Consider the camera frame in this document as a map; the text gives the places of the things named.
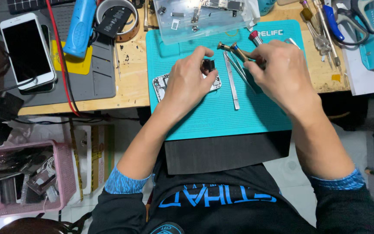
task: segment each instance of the white iphone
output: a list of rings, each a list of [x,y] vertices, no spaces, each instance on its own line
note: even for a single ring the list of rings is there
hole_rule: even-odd
[[[32,89],[57,79],[50,51],[34,13],[2,21],[0,28],[17,84],[26,83],[37,76],[33,82],[19,89]]]

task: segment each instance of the person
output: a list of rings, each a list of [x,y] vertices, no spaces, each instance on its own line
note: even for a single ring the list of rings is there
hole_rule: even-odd
[[[89,233],[374,233],[374,202],[311,85],[304,53],[278,40],[262,44],[244,67],[288,115],[298,160],[317,197],[316,228],[282,196],[263,164],[222,172],[169,175],[157,157],[168,131],[209,92],[199,46],[172,67],[165,97],[109,176],[92,211]],[[142,188],[151,175],[148,211]]]

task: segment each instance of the wooden desk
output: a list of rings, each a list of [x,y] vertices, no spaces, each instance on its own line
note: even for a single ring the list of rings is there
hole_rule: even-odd
[[[261,21],[297,20],[301,26],[308,69],[314,88],[319,93],[350,90],[347,76],[342,76],[340,81],[332,80],[332,75],[337,75],[339,72],[336,69],[334,71],[331,70],[327,59],[325,59],[325,62],[321,61],[321,56],[314,47],[313,38],[310,35],[307,25],[300,17],[301,10],[302,7],[298,2],[285,6],[275,5],[270,13],[261,18]],[[138,13],[140,23],[138,34],[127,42],[117,43],[121,65],[121,80],[119,80],[118,70],[116,69],[116,96],[113,98],[76,102],[80,111],[149,106],[147,56],[145,48],[146,32],[143,31],[144,10],[139,9]],[[148,23],[152,25],[152,27],[157,26],[156,16],[148,14]],[[342,62],[342,71],[344,73],[344,60],[342,52],[338,47],[337,53]],[[20,109],[19,115],[61,112],[70,112],[68,103],[24,107]]]

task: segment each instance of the pink plastic basket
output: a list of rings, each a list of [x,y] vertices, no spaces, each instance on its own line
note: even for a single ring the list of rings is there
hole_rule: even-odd
[[[14,214],[28,214],[28,213],[41,213],[44,211],[58,211],[70,200],[71,196],[76,192],[76,182],[74,178],[73,160],[70,148],[64,143],[57,143],[53,140],[41,141],[36,143],[28,143],[17,146],[3,146],[0,147],[0,157],[13,150],[21,150],[24,148],[35,148],[42,146],[53,146],[56,177],[58,188],[60,192],[60,199],[54,203],[49,200],[43,208],[44,201],[36,204],[10,204],[4,205],[0,201],[0,217],[11,216]]]

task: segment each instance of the teal silicone repair mat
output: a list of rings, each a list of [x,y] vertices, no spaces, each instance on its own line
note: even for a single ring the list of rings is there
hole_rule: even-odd
[[[304,50],[300,25],[296,20],[260,22],[253,27],[261,32],[264,43],[277,39],[284,41],[292,38]],[[208,93],[203,100],[168,133],[166,140],[216,137],[290,130],[291,122],[285,113],[257,87],[256,94],[243,82],[233,66],[232,73],[240,109],[235,110],[230,89],[229,77],[224,62],[223,51],[217,44],[231,45],[237,42],[245,51],[251,52],[255,45],[248,39],[245,28],[202,37],[196,40],[164,45],[159,30],[151,30],[146,36],[148,61],[148,87],[151,112],[158,104],[153,88],[155,77],[169,73],[178,59],[190,55],[194,49],[203,45],[214,50],[215,67],[219,71],[221,88]]]

